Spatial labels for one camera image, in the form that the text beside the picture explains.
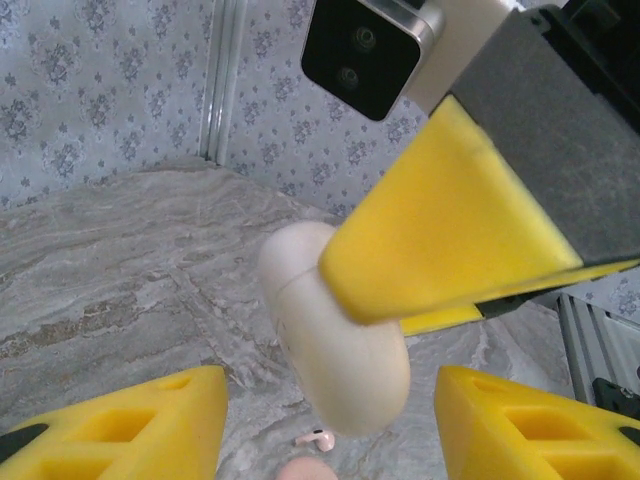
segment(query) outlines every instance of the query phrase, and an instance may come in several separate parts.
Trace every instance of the marble surface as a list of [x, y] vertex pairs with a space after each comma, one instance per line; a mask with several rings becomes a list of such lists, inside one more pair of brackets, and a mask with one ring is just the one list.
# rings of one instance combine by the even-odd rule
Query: marble surface
[[[260, 243], [329, 214], [196, 159], [0, 214], [0, 431], [181, 369], [223, 365], [218, 480], [273, 479], [319, 426], [275, 340], [256, 281]], [[442, 364], [571, 395], [555, 314], [540, 305], [407, 340], [412, 387], [385, 432], [338, 439], [339, 478], [445, 479], [432, 401]]]

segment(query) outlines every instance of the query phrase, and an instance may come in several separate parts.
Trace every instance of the floral wallpaper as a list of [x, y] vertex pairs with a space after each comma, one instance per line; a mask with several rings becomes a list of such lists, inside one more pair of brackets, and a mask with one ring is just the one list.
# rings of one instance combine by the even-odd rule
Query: floral wallpaper
[[0, 206], [197, 151], [212, 0], [0, 0]]
[[226, 166], [346, 215], [426, 120], [408, 100], [374, 123], [302, 73], [313, 0], [249, 0]]

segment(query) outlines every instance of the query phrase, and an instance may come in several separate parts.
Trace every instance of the pink earbud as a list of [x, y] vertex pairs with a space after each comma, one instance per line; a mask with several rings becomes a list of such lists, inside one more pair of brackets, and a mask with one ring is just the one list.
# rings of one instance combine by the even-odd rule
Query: pink earbud
[[327, 430], [314, 430], [312, 433], [296, 438], [296, 446], [315, 442], [321, 452], [328, 452], [336, 446], [336, 437]]
[[276, 480], [338, 480], [338, 477], [322, 460], [299, 457], [287, 463]]

